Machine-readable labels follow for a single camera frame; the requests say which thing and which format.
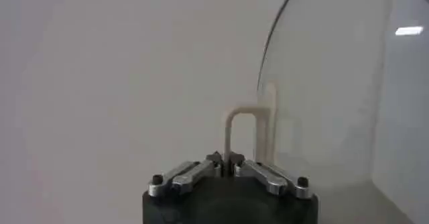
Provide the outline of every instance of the metal lever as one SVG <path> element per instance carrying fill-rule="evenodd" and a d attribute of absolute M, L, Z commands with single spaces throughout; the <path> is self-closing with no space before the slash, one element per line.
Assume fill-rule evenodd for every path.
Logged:
<path fill-rule="evenodd" d="M 288 181 L 285 178 L 273 174 L 251 160 L 245 160 L 243 162 L 239 171 L 239 176 L 255 177 L 260 183 L 265 185 L 268 192 L 275 195 L 283 194 L 288 186 Z"/>
<path fill-rule="evenodd" d="M 277 166 L 274 166 L 272 164 L 263 165 L 268 170 L 272 171 L 274 174 L 277 174 L 278 176 L 281 176 L 285 180 L 288 181 L 288 191 L 292 192 L 292 194 L 297 199 L 311 199 L 313 196 L 312 191 L 310 190 L 310 185 L 308 183 L 308 179 L 304 177 L 299 177 L 296 182 L 295 180 L 292 180 L 291 177 L 288 176 L 288 174 L 283 171 L 282 169 L 278 168 Z"/>
<path fill-rule="evenodd" d="M 175 176 L 195 167 L 195 165 L 196 164 L 194 162 L 183 162 L 177 168 L 169 171 L 163 176 L 161 175 L 154 176 L 154 178 L 149 182 L 149 189 L 147 191 L 149 196 L 151 197 L 163 196 L 166 193 L 166 191 L 170 189 L 171 183 Z"/>
<path fill-rule="evenodd" d="M 178 189 L 180 194 L 191 192 L 201 178 L 215 175 L 215 163 L 212 160 L 205 160 L 184 174 L 174 177 L 173 188 Z"/>

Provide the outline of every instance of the black base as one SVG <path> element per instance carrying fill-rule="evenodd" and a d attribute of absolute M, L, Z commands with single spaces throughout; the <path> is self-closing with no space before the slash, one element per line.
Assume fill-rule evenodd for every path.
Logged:
<path fill-rule="evenodd" d="M 254 178 L 206 178 L 184 196 L 143 195 L 144 224 L 317 224 L 318 199 L 277 197 Z"/>

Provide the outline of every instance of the white wall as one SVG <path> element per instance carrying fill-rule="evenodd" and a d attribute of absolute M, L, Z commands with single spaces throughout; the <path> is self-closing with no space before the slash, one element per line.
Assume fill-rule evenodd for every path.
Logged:
<path fill-rule="evenodd" d="M 1 223 L 141 223 L 150 176 L 255 100 L 281 2 L 0 0 Z"/>
<path fill-rule="evenodd" d="M 429 4 L 392 0 L 377 139 L 375 184 L 417 224 L 429 219 Z M 418 36 L 395 36 L 420 25 Z"/>

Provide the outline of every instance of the screw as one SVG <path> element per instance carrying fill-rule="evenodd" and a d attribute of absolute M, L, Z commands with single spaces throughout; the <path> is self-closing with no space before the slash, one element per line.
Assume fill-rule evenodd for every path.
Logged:
<path fill-rule="evenodd" d="M 161 174 L 155 174 L 152 176 L 152 184 L 158 185 L 162 184 L 164 177 Z"/>
<path fill-rule="evenodd" d="M 306 177 L 299 177 L 298 178 L 298 186 L 307 188 L 308 187 L 308 179 Z"/>

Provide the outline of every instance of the glass dome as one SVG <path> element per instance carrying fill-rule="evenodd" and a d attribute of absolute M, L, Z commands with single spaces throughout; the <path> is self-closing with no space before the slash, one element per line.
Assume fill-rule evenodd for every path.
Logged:
<path fill-rule="evenodd" d="M 272 160 L 307 176 L 320 223 L 427 223 L 427 0 L 285 0 L 258 81 Z"/>

